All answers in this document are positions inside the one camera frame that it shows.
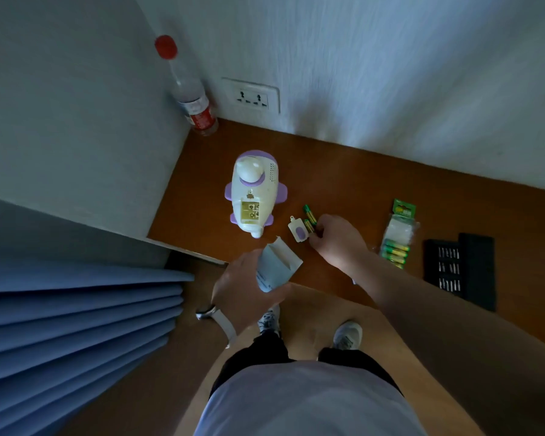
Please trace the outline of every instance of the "blue curtain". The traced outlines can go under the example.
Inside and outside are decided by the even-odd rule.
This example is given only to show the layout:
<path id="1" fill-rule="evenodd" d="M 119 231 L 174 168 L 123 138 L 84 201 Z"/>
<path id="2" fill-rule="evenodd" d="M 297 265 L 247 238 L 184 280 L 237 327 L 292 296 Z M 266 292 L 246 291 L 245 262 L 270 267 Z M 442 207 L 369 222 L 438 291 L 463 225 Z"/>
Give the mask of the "blue curtain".
<path id="1" fill-rule="evenodd" d="M 48 436 L 167 343 L 171 270 L 0 256 L 0 436 Z"/>

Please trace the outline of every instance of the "sneaker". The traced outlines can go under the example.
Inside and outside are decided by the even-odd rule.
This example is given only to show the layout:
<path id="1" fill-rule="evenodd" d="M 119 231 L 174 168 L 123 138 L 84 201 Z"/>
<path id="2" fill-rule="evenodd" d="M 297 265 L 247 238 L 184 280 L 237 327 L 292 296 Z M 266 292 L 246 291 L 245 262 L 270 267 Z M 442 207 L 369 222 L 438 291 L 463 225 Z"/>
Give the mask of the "sneaker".
<path id="1" fill-rule="evenodd" d="M 342 351 L 356 351 L 362 343 L 362 327 L 356 322 L 344 322 L 333 336 L 333 348 Z"/>
<path id="2" fill-rule="evenodd" d="M 259 329 L 260 334 L 262 335 L 268 330 L 272 330 L 279 337 L 281 336 L 281 328 L 278 325 L 278 317 L 281 315 L 281 307 L 279 305 L 274 305 L 259 320 Z"/>

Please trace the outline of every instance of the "bottle label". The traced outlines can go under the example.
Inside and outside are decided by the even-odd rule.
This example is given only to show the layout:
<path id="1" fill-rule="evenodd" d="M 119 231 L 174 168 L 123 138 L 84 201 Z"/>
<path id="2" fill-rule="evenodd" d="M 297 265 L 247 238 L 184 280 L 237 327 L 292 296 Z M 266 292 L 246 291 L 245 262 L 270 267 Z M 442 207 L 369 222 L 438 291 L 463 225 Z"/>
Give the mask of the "bottle label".
<path id="1" fill-rule="evenodd" d="M 186 118 L 189 123 L 197 130 L 206 130 L 216 122 L 210 110 L 210 101 L 208 101 L 205 94 L 196 99 L 196 101 L 180 102 L 180 105 L 188 114 Z"/>

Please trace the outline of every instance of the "plastic bottle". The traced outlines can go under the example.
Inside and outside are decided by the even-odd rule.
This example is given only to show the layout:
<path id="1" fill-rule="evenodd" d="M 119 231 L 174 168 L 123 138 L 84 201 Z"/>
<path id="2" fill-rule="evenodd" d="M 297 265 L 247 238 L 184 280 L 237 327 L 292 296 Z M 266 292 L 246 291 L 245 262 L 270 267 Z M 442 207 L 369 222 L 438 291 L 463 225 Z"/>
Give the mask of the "plastic bottle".
<path id="1" fill-rule="evenodd" d="M 155 45 L 159 56 L 170 64 L 175 79 L 173 94 L 184 110 L 186 119 L 197 133 L 211 135 L 218 130 L 218 119 L 212 114 L 202 82 L 176 58 L 178 48 L 171 36 L 158 36 Z"/>

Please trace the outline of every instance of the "wall socket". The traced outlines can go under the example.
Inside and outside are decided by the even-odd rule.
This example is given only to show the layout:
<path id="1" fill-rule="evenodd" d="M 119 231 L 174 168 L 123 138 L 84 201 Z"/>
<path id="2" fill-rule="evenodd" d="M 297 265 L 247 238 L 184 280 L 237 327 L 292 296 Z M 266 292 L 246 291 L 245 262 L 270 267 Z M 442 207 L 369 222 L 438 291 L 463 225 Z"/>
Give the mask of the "wall socket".
<path id="1" fill-rule="evenodd" d="M 253 110 L 280 113 L 278 88 L 222 78 L 228 100 Z"/>

